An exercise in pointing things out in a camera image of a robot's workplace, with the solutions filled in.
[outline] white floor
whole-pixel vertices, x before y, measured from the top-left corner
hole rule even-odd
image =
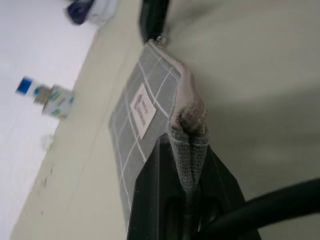
[[[42,163],[12,239],[125,239],[107,123],[142,49],[140,0],[122,0],[97,35],[76,98]],[[173,0],[168,52],[192,69],[210,144],[246,199],[319,177],[320,3]],[[318,239],[318,216],[260,230]]]
[[[16,93],[24,76],[72,89],[97,27],[75,27],[65,0],[1,0],[0,7],[0,240],[8,240],[38,175],[57,119]]]

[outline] gray plaid fabric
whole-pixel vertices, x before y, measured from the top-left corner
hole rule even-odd
[[[177,70],[147,43],[111,115],[108,127],[116,158],[126,227],[130,220],[136,179],[158,137],[167,132],[168,117],[180,77]],[[156,108],[156,113],[143,139],[140,139],[129,106],[142,83]]]
[[[206,129],[201,135],[195,136],[175,130],[170,124],[167,126],[175,105],[180,78],[178,71],[147,43],[112,113],[109,130],[116,156],[120,198],[127,230],[136,179],[158,137],[165,132],[168,133],[178,177],[185,195],[182,240],[189,240],[196,188],[208,147],[208,131]],[[133,114],[129,108],[141,83],[144,84],[156,108],[155,116],[143,139],[139,137]],[[180,118],[183,127],[195,128],[193,124],[190,125],[195,119],[194,112],[189,110],[183,112]],[[204,117],[197,115],[196,119],[205,119],[205,113],[203,112]]]
[[[168,135],[179,180],[184,191],[182,240],[190,240],[196,189],[209,142],[208,130],[206,129],[204,135],[192,136],[184,131],[173,129],[169,124]]]

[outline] white grid lines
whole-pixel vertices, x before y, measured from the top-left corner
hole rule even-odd
[[[139,135],[136,134],[135,127],[134,127],[134,124],[132,123],[132,119],[131,119],[131,116],[130,116],[130,109],[129,109],[129,103],[128,103],[128,93],[126,93],[126,95],[125,95],[125,105],[126,105],[126,110],[127,110],[127,113],[128,113],[128,117],[129,117],[129,122],[130,122],[130,125],[131,125],[131,129],[132,129],[132,132],[133,132],[134,138],[135,138],[135,141],[134,141],[134,142],[135,142],[135,143],[137,144],[137,146],[138,146],[138,149],[139,149],[139,151],[140,151],[140,153],[141,153],[141,156],[142,156],[142,158],[143,158],[143,162],[146,163],[147,159],[146,159],[145,154],[144,154],[144,152],[142,151],[141,146],[140,146],[139,141],[138,141]]]
[[[126,160],[125,160],[125,163],[124,163],[124,165],[123,165],[123,169],[121,170],[120,179],[124,177],[125,168],[126,168],[126,166],[127,166],[127,163],[128,163],[129,157],[130,157],[130,155],[131,155],[131,152],[132,152],[132,150],[134,149],[134,147],[135,147],[136,144],[137,144],[137,140],[136,140],[136,141],[134,142],[134,144],[132,145],[132,147],[131,147],[131,149],[130,149],[130,151],[129,151],[128,157],[127,157]]]
[[[151,88],[150,88],[150,85],[148,83],[148,79],[146,77],[146,74],[145,74],[145,71],[143,69],[143,67],[141,66],[141,63],[140,61],[138,61],[138,65],[139,65],[139,68],[141,69],[141,72],[143,73],[143,79],[144,79],[144,82],[151,94],[151,97],[153,98],[153,101],[155,102],[155,104],[158,106],[158,108],[161,110],[161,112],[167,117],[169,118],[169,115],[168,113],[164,110],[164,108],[160,105],[160,103],[158,102],[158,100],[156,99],[156,97],[154,96],[153,92],[151,91]]]
[[[172,70],[172,69],[173,69],[173,67],[170,68],[168,74],[167,74],[167,75],[165,76],[165,78],[163,79],[163,81],[162,81],[162,83],[161,83],[161,85],[160,85],[160,87],[159,87],[159,90],[158,90],[158,92],[157,92],[156,95],[155,95],[155,99],[157,99],[157,97],[158,97],[158,95],[159,95],[159,93],[160,93],[160,90],[161,90],[162,86],[164,85],[164,83],[166,82],[166,80],[167,80],[167,78],[169,77],[169,75],[171,74],[171,70]]]
[[[152,55],[153,55],[156,59],[158,59],[158,62],[162,65],[162,67],[163,67],[165,70],[167,70],[168,72],[170,72],[170,70],[167,68],[167,66],[162,63],[162,61],[161,61],[162,57],[161,57],[161,56],[157,56],[158,53],[155,53],[155,50],[154,50],[152,47],[150,47],[150,52],[152,53]]]
[[[125,125],[126,125],[126,123],[127,123],[127,121],[128,121],[128,118],[129,118],[129,116],[127,115],[127,116],[125,117],[125,120],[124,120],[124,122],[123,122],[122,126],[120,127],[120,130],[119,130],[118,136],[120,136],[120,135],[121,135],[122,130],[125,128]]]
[[[115,131],[114,128],[113,128],[113,132],[114,132],[114,136],[115,136],[116,151],[118,153],[119,161],[120,161],[120,169],[122,171],[123,170],[123,166],[122,166],[121,154],[120,154],[119,145],[118,145],[118,138],[117,138],[116,131]],[[126,187],[126,183],[125,183],[125,178],[123,176],[122,176],[122,178],[120,177],[120,182],[119,182],[120,184],[121,184],[121,180],[123,181],[123,187],[124,187],[127,199],[128,199],[129,210],[131,211],[131,203],[130,203],[129,193],[128,193],[128,190],[127,190],[127,187]]]

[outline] beige wall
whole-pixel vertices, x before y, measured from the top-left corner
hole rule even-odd
[[[106,126],[141,51],[139,2],[122,0],[95,39],[12,239],[124,239]],[[316,0],[172,1],[168,51],[194,72],[211,147],[246,199],[319,176],[319,7]],[[316,240],[317,222],[285,221],[260,233]]]

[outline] folded cloth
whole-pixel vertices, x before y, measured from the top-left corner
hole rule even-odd
[[[158,53],[181,75],[168,123],[168,136],[184,192],[182,240],[190,240],[196,192],[208,148],[207,109],[191,71],[163,51]]]

